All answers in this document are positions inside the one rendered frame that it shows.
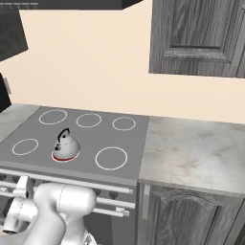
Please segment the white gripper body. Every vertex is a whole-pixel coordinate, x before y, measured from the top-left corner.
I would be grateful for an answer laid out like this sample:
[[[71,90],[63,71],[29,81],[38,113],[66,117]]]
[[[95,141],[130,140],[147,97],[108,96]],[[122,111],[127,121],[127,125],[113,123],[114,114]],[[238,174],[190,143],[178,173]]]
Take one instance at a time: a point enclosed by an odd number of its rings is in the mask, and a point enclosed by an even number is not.
[[[23,175],[19,178],[15,189],[13,190],[12,194],[14,196],[20,196],[23,198],[27,198],[29,196],[28,192],[28,181],[29,177],[26,175]]]

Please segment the grey stove with hob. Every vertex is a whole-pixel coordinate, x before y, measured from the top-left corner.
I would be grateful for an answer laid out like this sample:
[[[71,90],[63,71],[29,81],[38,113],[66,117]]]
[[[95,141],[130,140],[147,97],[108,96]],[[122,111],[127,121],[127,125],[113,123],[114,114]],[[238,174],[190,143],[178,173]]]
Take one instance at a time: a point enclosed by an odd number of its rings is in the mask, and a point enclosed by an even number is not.
[[[0,143],[0,169],[133,189],[115,200],[136,204],[128,217],[91,213],[84,217],[98,245],[136,245],[137,180],[148,116],[40,107]],[[58,134],[65,128],[80,146],[76,158],[54,159]]]

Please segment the black appliance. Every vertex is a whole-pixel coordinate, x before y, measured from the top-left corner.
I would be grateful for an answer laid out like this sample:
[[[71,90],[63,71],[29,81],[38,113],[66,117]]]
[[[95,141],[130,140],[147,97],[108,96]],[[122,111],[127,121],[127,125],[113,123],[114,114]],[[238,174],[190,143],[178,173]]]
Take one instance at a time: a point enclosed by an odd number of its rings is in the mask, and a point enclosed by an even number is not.
[[[0,113],[6,110],[11,106],[11,100],[3,79],[2,74],[0,73]]]

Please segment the grey wood base cupboard door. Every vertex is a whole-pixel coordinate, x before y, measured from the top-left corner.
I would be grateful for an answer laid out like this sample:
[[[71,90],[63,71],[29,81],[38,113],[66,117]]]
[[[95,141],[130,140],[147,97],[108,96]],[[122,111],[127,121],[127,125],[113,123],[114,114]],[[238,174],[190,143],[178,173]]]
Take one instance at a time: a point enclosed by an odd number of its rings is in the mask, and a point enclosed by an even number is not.
[[[140,183],[137,245],[224,245],[244,200],[220,194],[150,185],[143,220]]]
[[[243,202],[237,217],[232,225],[231,231],[228,234],[224,245],[234,245],[243,226],[245,225],[245,201]]]

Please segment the dark range hood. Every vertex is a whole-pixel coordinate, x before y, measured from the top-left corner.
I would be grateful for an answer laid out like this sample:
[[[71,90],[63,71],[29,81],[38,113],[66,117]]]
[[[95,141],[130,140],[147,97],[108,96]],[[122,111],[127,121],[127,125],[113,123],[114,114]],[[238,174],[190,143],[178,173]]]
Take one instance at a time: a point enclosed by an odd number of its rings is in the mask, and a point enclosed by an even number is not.
[[[0,0],[0,11],[15,10],[123,10],[143,0]]]

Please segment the long silver stove rail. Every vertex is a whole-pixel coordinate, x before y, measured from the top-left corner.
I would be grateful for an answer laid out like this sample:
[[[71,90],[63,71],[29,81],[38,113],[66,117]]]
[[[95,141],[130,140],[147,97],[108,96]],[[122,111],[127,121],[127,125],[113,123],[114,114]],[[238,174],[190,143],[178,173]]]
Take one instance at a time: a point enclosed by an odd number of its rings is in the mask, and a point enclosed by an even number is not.
[[[121,187],[109,186],[109,185],[104,185],[104,184],[95,184],[95,183],[89,183],[89,182],[84,182],[84,181],[77,181],[77,180],[64,179],[64,178],[58,178],[58,177],[52,177],[52,176],[38,175],[38,174],[33,174],[33,173],[16,172],[16,171],[11,172],[11,171],[6,171],[5,169],[0,169],[0,173],[4,173],[7,175],[14,175],[14,176],[27,175],[37,180],[45,180],[45,181],[51,181],[54,183],[84,186],[84,187],[88,187],[92,189],[103,189],[103,190],[117,191],[120,193],[127,193],[127,194],[134,193],[133,189],[129,189],[129,188],[121,188]]]

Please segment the dark wall cupboard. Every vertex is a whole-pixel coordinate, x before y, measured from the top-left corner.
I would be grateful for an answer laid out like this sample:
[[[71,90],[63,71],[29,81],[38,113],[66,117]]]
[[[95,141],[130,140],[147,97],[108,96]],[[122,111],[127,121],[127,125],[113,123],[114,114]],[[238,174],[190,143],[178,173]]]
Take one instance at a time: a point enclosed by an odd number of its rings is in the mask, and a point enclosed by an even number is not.
[[[0,11],[0,62],[27,50],[19,11]]]

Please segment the grey wood wall cupboard door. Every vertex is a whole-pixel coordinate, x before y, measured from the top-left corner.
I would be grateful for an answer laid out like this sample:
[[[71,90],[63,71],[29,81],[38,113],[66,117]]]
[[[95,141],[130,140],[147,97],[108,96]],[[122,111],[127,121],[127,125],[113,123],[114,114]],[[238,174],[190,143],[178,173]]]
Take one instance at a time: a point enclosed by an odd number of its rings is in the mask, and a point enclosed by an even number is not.
[[[152,0],[149,72],[245,78],[245,0]]]

